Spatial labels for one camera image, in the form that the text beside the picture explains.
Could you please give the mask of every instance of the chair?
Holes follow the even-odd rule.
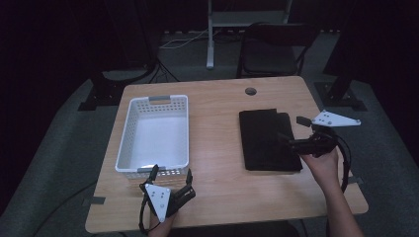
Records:
[[[319,29],[308,24],[252,24],[242,38],[236,78],[299,76],[318,34]]]

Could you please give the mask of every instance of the table leg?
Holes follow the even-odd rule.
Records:
[[[209,0],[209,46],[207,55],[207,69],[213,69],[213,38],[212,38],[212,1]]]

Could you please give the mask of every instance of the wooden table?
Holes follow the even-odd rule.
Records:
[[[257,94],[245,94],[246,88]],[[129,100],[135,97],[187,95],[189,97],[190,168],[197,196],[182,207],[174,227],[306,218],[326,214],[321,189],[303,163],[300,173],[251,173],[244,168],[238,113],[277,109],[292,119],[296,139],[311,129],[295,117],[314,118],[319,109],[300,77],[214,80],[127,86],[105,155],[95,197],[86,221],[89,232],[138,229],[142,193],[115,170]],[[357,184],[345,196],[354,213],[368,210]],[[149,212],[144,214],[148,225]]]

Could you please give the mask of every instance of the gray carpet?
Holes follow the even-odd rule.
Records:
[[[193,36],[192,33],[166,36],[164,40]],[[352,91],[365,103],[366,112],[355,112],[351,108],[324,108],[314,89],[314,82],[334,80],[334,77],[322,74],[322,70],[337,38],[338,35],[330,34],[319,36],[307,53],[302,77],[320,110],[326,109],[363,122],[359,127],[336,129],[351,147],[352,172],[364,181],[360,187],[370,206],[367,213],[356,218],[366,236],[418,236],[419,171],[372,88],[357,81],[351,84]],[[229,79],[235,76],[238,49],[239,42],[217,43],[213,70],[206,69],[205,40],[190,42],[178,49],[160,49],[159,58],[181,81]],[[141,73],[135,70],[113,71],[106,75],[119,79]],[[170,75],[160,72],[157,82],[163,83],[166,76],[174,81]],[[145,83],[149,79],[136,83]],[[91,88],[91,82],[86,81],[56,114],[25,178],[1,216],[0,236],[22,237],[36,233],[36,236],[92,236],[84,228],[89,206],[83,205],[83,200],[94,192],[94,182],[99,176],[118,107],[78,112],[79,104],[85,101]],[[325,236],[325,220],[325,217],[306,219],[308,235]],[[298,220],[290,223],[300,236],[304,236]],[[258,236],[281,236],[281,228],[276,228],[279,224],[261,223],[252,225],[252,228],[259,226]],[[226,236],[225,228],[213,227],[210,230],[212,236]],[[173,236],[188,233],[188,229],[182,229],[174,231]],[[139,236],[139,232],[99,236],[124,235]]]

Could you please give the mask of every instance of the basket handle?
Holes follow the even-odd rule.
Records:
[[[171,99],[170,96],[154,96],[148,97],[148,102],[150,105],[163,105],[163,104],[170,104]]]
[[[153,170],[153,168],[137,168],[136,173],[150,173]],[[165,166],[159,166],[158,171],[166,171]]]

